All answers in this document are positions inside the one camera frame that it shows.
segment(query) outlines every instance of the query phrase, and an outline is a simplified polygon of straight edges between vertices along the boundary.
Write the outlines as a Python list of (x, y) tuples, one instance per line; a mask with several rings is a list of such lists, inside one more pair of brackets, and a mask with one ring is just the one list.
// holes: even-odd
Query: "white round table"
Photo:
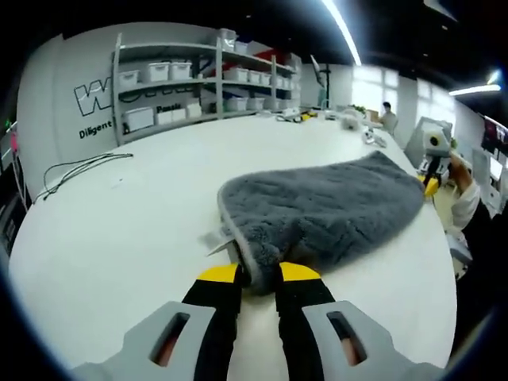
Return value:
[[(384, 132), (381, 148), (415, 170)], [(29, 320), (67, 368), (102, 362), (123, 336), (164, 303), (180, 301), (200, 272), (227, 264), (206, 256), (199, 237), (219, 226), (217, 191), (252, 171), (343, 162), (375, 150), (333, 121), (300, 125), (273, 117), (212, 121), (114, 149), (114, 160), (65, 183), (30, 208), (10, 259), (10, 277)], [(432, 206), (395, 239), (324, 276), (388, 329), (415, 362), (444, 367), (456, 321), (452, 258)], [(244, 298), (230, 380), (284, 380), (287, 366), (273, 295)]]

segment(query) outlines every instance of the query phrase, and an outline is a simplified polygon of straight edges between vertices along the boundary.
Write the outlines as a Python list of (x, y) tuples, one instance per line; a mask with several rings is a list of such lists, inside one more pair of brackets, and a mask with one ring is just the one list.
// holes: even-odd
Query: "human hand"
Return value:
[(450, 179), (453, 179), (459, 188), (459, 192), (463, 194), (473, 183), (473, 178), (464, 162), (455, 155), (450, 157)]

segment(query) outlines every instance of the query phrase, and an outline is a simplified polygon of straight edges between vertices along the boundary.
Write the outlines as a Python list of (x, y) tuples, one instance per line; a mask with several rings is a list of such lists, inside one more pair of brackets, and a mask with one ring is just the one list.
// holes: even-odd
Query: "metal shelving unit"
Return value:
[[(128, 89), (121, 89), (118, 83), (118, 76), (120, 73), (121, 65), (129, 65), (131, 63), (148, 63), (161, 60), (168, 60), (171, 58), (180, 58), (191, 60), (193, 64), (192, 75), (194, 77), (198, 74), (199, 64), (202, 59), (207, 58), (215, 60), (215, 76), (204, 79), (186, 79), (183, 81), (161, 81), (154, 83), (138, 83), (135, 87)], [(222, 65), (224, 62), (241, 65), (247, 69), (257, 71), (270, 71), (273, 80), (270, 86), (262, 85), (259, 83), (243, 83), (238, 81), (229, 81), (222, 79)], [(271, 104), (270, 107), (275, 111), (277, 94), (282, 97), (288, 96), (291, 90), (278, 89), (276, 87), (276, 76), (291, 77), (295, 73), (292, 67), (280, 65), (275, 62), (275, 56), (272, 56), (271, 61), (263, 60), (255, 56), (249, 56), (238, 52), (229, 52), (222, 49), (220, 40), (217, 38), (216, 46), (206, 44), (187, 44), (187, 43), (154, 43), (154, 44), (122, 44), (121, 33), (117, 37), (117, 43), (112, 59), (112, 105), (113, 105), (113, 121), (115, 129), (115, 137), (117, 138), (118, 145), (123, 145), (131, 141), (148, 137), (157, 133), (177, 129), (186, 125), (192, 125), (203, 121), (212, 121), (214, 119), (222, 119), (229, 117), (240, 117), (245, 115), (255, 114), (254, 110), (225, 112), (224, 111), (224, 98), (223, 88), (227, 87), (242, 87), (248, 89), (249, 92), (254, 94), (256, 91), (270, 89)], [(194, 96), (200, 98), (201, 89), (206, 86), (215, 86), (216, 91), (216, 109), (214, 114), (203, 114), (201, 117), (190, 118), (182, 121), (173, 122), (166, 125), (153, 125), (144, 129), (139, 129), (131, 133), (124, 133), (122, 124), (122, 110), (120, 108), (121, 99), (128, 96), (143, 94), (145, 92), (153, 92), (158, 89), (176, 88), (176, 87), (193, 87)]]

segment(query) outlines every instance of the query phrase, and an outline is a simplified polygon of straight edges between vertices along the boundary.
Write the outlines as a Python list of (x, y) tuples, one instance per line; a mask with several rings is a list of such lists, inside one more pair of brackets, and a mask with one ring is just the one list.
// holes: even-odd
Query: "wall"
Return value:
[[(345, 106), (352, 100), (352, 67), (330, 65), (330, 103)], [(318, 106), (319, 86), (315, 79), (312, 65), (302, 68), (302, 104)], [(398, 127), (394, 138), (401, 147), (406, 147), (417, 124), (418, 82), (406, 77), (398, 77)], [(455, 136), (459, 146), (463, 145), (467, 155), (473, 147), (481, 148), (483, 139), (483, 119), (455, 100), (456, 130)]]
[[(17, 101), (18, 145), (29, 193), (34, 198), (43, 188), (44, 172), (54, 164), (86, 159), (117, 146), (111, 127), (111, 55), (122, 33), (122, 44), (146, 42), (206, 43), (214, 29), (176, 23), (112, 25), (48, 41), (30, 57)], [(269, 47), (251, 43), (249, 53)], [(181, 94), (158, 91), (142, 95), (129, 108), (169, 106), (181, 102)], [(101, 126), (95, 135), (80, 131)], [(48, 181), (68, 168), (48, 173)]]

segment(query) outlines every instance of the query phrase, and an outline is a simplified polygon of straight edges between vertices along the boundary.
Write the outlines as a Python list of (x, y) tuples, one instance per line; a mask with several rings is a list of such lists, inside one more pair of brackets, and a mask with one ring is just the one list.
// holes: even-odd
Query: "fleece towel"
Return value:
[(222, 186), (217, 200), (252, 289), (265, 294), (281, 261), (323, 271), (390, 240), (417, 215), (424, 189), (373, 152), (342, 164), (243, 175)]

